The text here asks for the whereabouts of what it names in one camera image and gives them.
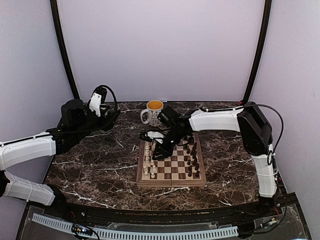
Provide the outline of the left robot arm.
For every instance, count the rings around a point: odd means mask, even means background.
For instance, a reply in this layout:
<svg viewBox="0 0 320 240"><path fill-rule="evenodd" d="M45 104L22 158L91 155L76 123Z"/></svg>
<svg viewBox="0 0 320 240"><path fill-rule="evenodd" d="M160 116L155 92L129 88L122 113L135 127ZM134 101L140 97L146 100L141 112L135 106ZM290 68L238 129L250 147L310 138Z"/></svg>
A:
<svg viewBox="0 0 320 240"><path fill-rule="evenodd" d="M0 195L50 206L60 218L71 213L64 194L55 186L23 179L8 172L8 168L41 157L57 156L70 151L91 132L113 128L120 110L109 107L100 115L86 105L61 107L61 119L55 128L37 135L0 144Z"/></svg>

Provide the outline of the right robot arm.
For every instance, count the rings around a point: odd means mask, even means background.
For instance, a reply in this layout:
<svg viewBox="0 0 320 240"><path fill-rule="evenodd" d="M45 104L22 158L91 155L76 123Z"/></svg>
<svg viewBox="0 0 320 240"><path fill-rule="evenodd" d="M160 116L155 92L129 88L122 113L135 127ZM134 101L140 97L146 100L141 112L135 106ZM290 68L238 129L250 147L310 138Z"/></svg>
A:
<svg viewBox="0 0 320 240"><path fill-rule="evenodd" d="M184 114L172 107L164 108L158 119L167 133L148 130L147 141L156 141L153 158L168 158L174 146L186 136L201 131L229 131L239 133L243 149L253 160L258 179L258 193L264 199L255 205L255 213L266 217L275 208L271 199L277 190L273 157L277 145L273 143L272 125L262 112L264 105L249 101L247 104L221 109L193 108Z"/></svg>

